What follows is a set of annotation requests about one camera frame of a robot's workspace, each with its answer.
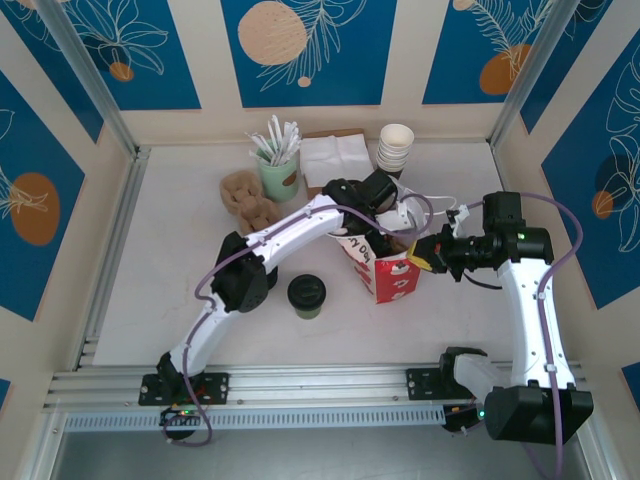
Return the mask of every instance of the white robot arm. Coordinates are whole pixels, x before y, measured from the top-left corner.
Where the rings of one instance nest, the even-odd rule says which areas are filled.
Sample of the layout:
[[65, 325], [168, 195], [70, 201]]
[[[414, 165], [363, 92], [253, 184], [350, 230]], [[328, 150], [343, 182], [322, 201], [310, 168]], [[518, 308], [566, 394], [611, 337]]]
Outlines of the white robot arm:
[[[183, 375], [187, 374], [197, 384], [230, 320], [264, 301], [275, 283], [276, 268], [287, 255], [317, 237], [346, 229], [351, 235], [365, 235], [376, 254], [386, 256], [389, 252], [385, 250], [390, 249], [390, 245], [381, 232], [359, 216], [341, 211], [339, 206], [350, 207], [371, 220], [383, 222], [391, 230], [410, 228], [413, 225], [407, 219], [424, 218], [422, 211], [408, 212], [407, 205], [399, 203], [395, 210], [382, 215], [376, 213], [385, 201], [396, 196], [396, 191], [393, 182], [381, 172], [375, 172], [359, 184], [334, 180], [322, 195], [276, 225], [244, 238], [237, 233], [228, 235], [217, 264], [247, 250], [247, 246], [253, 248], [216, 273], [209, 301], [196, 322], [197, 328], [161, 358], [157, 366], [158, 381], [167, 390], [166, 397], [171, 403], [187, 400]], [[493, 438], [553, 443], [548, 372], [553, 368], [562, 392], [566, 440], [591, 414], [593, 402], [590, 393], [575, 388], [575, 379], [562, 350], [551, 283], [544, 305], [553, 362], [548, 362], [545, 355], [536, 293], [539, 280], [553, 260], [549, 234], [542, 228], [526, 226], [519, 194], [487, 195], [483, 211], [483, 237], [460, 238], [454, 235], [451, 225], [445, 225], [441, 233], [415, 242], [408, 258], [433, 273], [449, 272], [456, 281], [460, 281], [465, 269], [493, 268], [498, 272], [514, 330], [511, 378], [492, 366], [484, 352], [455, 347], [443, 355], [449, 365], [448, 370], [443, 370], [444, 381], [467, 388], [485, 405], [487, 429]], [[452, 223], [459, 227], [459, 222]]]

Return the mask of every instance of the stack of paper cups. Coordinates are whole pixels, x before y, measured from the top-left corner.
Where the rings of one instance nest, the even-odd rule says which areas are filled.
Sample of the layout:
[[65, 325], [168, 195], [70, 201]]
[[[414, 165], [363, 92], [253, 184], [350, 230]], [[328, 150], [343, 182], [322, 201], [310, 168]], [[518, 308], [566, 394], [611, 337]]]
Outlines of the stack of paper cups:
[[409, 127], [391, 123], [380, 132], [376, 163], [389, 175], [400, 178], [415, 136]]

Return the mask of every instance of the cup lid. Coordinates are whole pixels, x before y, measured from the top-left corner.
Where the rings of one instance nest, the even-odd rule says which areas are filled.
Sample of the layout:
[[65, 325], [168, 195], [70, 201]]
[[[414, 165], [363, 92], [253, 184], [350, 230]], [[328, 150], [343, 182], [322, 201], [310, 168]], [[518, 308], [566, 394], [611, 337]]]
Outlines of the cup lid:
[[327, 288], [315, 275], [299, 275], [291, 280], [287, 297], [293, 308], [308, 312], [322, 306], [327, 298]]

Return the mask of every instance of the white table surface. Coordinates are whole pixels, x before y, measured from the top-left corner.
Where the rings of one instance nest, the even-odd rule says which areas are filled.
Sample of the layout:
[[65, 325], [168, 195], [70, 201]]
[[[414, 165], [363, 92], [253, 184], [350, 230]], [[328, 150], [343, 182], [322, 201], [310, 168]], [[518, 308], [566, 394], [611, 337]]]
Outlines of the white table surface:
[[[218, 183], [234, 171], [255, 168], [249, 148], [153, 148], [94, 365], [155, 365], [192, 326], [202, 308], [193, 291], [215, 262], [223, 238], [237, 228], [220, 201]], [[463, 203], [501, 188], [486, 143], [417, 142], [401, 181], [418, 192], [453, 195]], [[298, 196], [281, 208], [288, 214], [305, 202], [301, 185]], [[437, 210], [449, 205], [434, 201]], [[438, 217], [434, 232], [442, 221]], [[482, 234], [481, 223], [476, 210], [465, 223], [466, 232]], [[302, 273], [319, 276], [327, 286], [322, 312], [310, 321], [298, 318], [286, 298], [287, 285]], [[491, 271], [474, 276], [497, 283]], [[233, 322], [211, 364], [432, 362], [452, 345], [482, 348], [494, 360], [512, 358], [502, 292], [423, 273], [414, 293], [376, 305], [328, 237], [288, 257], [267, 300]]]

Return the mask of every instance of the white napkin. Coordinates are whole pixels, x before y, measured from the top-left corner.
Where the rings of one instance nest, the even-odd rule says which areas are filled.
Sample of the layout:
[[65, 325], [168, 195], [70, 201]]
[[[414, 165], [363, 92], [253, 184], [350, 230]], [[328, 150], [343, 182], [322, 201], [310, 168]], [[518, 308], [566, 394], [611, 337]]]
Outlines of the white napkin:
[[338, 137], [338, 153], [342, 160], [343, 175], [347, 180], [364, 180], [372, 172], [369, 152], [364, 142], [364, 135]]
[[300, 169], [309, 187], [324, 187], [335, 178], [364, 180], [373, 172], [362, 134], [303, 139]]

